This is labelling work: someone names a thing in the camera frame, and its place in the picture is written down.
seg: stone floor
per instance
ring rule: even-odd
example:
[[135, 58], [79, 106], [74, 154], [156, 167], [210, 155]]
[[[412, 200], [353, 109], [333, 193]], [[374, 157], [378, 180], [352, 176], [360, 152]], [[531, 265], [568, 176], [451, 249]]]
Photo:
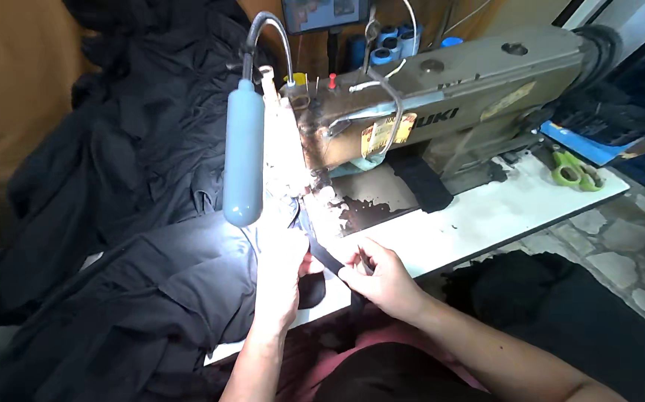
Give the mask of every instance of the stone floor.
[[645, 318], [645, 188], [476, 258], [513, 250], [555, 252], [578, 262]]

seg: fabric pile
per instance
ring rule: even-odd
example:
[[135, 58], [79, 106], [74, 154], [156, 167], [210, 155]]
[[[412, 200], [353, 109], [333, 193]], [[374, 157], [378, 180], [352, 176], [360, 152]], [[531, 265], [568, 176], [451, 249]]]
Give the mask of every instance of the fabric pile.
[[549, 252], [514, 251], [447, 278], [450, 306], [556, 355], [630, 402], [645, 401], [645, 319], [584, 267]]
[[0, 325], [24, 324], [0, 401], [216, 399], [226, 378], [204, 357], [246, 336], [260, 251], [218, 212], [250, 23], [234, 0], [65, 4], [98, 32], [83, 51], [101, 72], [8, 184]]

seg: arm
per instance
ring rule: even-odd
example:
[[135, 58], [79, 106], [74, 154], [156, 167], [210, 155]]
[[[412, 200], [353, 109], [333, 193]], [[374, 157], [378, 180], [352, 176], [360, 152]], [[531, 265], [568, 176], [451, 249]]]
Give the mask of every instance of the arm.
[[[340, 278], [387, 314], [414, 325], [450, 351], [495, 396], [505, 401], [624, 401], [566, 362], [497, 331], [422, 291], [397, 254], [366, 239], [360, 245], [372, 276], [348, 265]], [[350, 259], [354, 264], [359, 257]]]
[[298, 310], [298, 279], [322, 272], [299, 230], [270, 236], [258, 263], [256, 314], [238, 354], [222, 402], [272, 401], [277, 389], [282, 348]]

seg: industrial sewing machine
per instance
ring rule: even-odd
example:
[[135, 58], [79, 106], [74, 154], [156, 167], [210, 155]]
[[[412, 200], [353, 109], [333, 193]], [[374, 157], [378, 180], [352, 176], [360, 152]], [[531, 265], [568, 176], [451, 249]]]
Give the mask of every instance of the industrial sewing machine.
[[[414, 197], [384, 165], [340, 179], [332, 169], [414, 145], [453, 179], [538, 142], [543, 106], [603, 76], [615, 53], [608, 30], [528, 26], [279, 91], [264, 69], [266, 183], [304, 197], [316, 230], [361, 230], [413, 209]], [[350, 218], [354, 201], [369, 222]]]

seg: sticker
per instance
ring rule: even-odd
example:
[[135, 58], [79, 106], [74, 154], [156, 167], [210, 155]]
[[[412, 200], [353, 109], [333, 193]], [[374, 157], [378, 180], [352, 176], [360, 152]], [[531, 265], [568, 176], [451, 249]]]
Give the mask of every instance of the sticker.
[[518, 102], [522, 98], [528, 96], [533, 90], [533, 87], [536, 86], [536, 81], [529, 82], [528, 84], [516, 89], [514, 92], [511, 92], [509, 95], [505, 96], [499, 102], [496, 102], [494, 105], [488, 106], [486, 110], [481, 114], [481, 121], [487, 120], [489, 117], [495, 116], [502, 110]]
[[[399, 124], [399, 129], [397, 130], [397, 135], [395, 135], [395, 143], [401, 144], [407, 142], [407, 138], [410, 136], [412, 127], [414, 127], [414, 122], [417, 120], [416, 113], [407, 113], [402, 115], [402, 122]], [[362, 136], [362, 154], [363, 157], [367, 157], [372, 152], [383, 148], [387, 141], [389, 141], [389, 135], [392, 132], [392, 129], [395, 126], [395, 116], [386, 117], [375, 122], [373, 125], [369, 126], [363, 130]]]

